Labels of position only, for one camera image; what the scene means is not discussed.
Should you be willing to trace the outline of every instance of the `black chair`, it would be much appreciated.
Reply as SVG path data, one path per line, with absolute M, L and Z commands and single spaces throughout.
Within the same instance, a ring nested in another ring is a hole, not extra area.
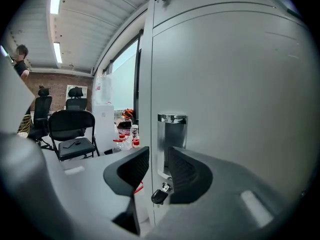
M 87 107 L 88 99 L 81 98 L 84 94 L 82 88 L 75 87 L 69 90 L 69 99 L 65 102 L 66 110 L 85 110 Z
M 53 150 L 52 146 L 42 139 L 49 134 L 48 114 L 52 102 L 52 97 L 49 96 L 49 88 L 41 86 L 38 95 L 39 97 L 35 99 L 34 103 L 33 125 L 30 128 L 28 138 L 37 142 L 42 149 Z
M 91 142 L 85 138 L 74 138 L 75 130 L 81 130 L 84 128 L 92 127 L 92 140 Z M 88 153 L 92 153 L 94 156 L 94 151 L 100 156 L 96 139 L 94 136 L 95 132 L 95 117 L 89 111 L 86 110 L 60 110 L 52 114 L 49 118 L 48 128 L 50 137 L 52 139 L 53 149 L 60 161 L 67 159 L 85 156 L 87 158 Z M 56 146 L 55 136 L 59 136 L 61 140 L 61 135 L 59 133 L 64 132 L 64 138 L 61 143 L 59 143 L 58 148 Z

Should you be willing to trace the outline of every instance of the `window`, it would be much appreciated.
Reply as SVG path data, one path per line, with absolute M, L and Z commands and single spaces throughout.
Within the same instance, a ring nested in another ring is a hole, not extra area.
M 114 110 L 134 109 L 135 69 L 138 40 L 112 63 L 111 104 Z

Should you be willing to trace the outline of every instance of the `person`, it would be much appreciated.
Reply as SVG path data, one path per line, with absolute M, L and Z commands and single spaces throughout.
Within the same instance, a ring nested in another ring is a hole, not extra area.
M 18 73 L 22 81 L 25 81 L 29 76 L 29 70 L 25 64 L 25 58 L 28 53 L 28 48 L 23 44 L 19 45 L 15 50 L 14 69 Z

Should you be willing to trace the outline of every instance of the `chair backrest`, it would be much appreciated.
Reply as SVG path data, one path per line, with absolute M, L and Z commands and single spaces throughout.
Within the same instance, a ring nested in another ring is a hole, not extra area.
M 75 87 L 68 92 L 69 99 L 65 102 L 65 108 L 67 110 L 85 110 L 87 107 L 88 99 L 81 98 L 84 94 L 82 88 Z
M 48 118 L 52 97 L 49 96 L 49 88 L 41 88 L 38 92 L 40 97 L 35 99 L 33 124 L 35 128 L 42 128 L 43 123 L 37 122 L 35 119 Z
M 72 131 L 92 127 L 95 131 L 95 117 L 86 110 L 59 110 L 53 113 L 48 122 L 49 132 Z
M 88 99 L 86 98 L 69 98 L 65 102 L 65 108 L 67 110 L 85 110 L 88 104 Z

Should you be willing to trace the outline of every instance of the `plastic bottle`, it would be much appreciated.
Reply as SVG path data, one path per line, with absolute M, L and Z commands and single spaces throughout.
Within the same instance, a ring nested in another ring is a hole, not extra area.
M 132 140 L 132 147 L 135 149 L 135 148 L 140 148 L 140 139 L 138 138 L 134 138 Z
M 122 150 L 123 150 L 123 151 L 131 149 L 130 143 L 128 143 L 128 142 L 126 141 L 126 135 L 125 135 L 125 134 L 120 134 L 120 135 L 119 135 L 119 138 L 120 138 L 120 140 L 122 141 Z
M 123 150 L 123 141 L 121 139 L 114 139 L 113 140 L 113 148 L 112 148 L 112 153 L 118 153 Z
M 136 139 L 138 137 L 138 129 L 139 129 L 139 126 L 137 124 L 133 124 L 131 126 L 131 135 L 133 139 Z
M 132 135 L 130 134 L 125 135 L 125 143 L 129 147 L 129 149 L 132 149 Z

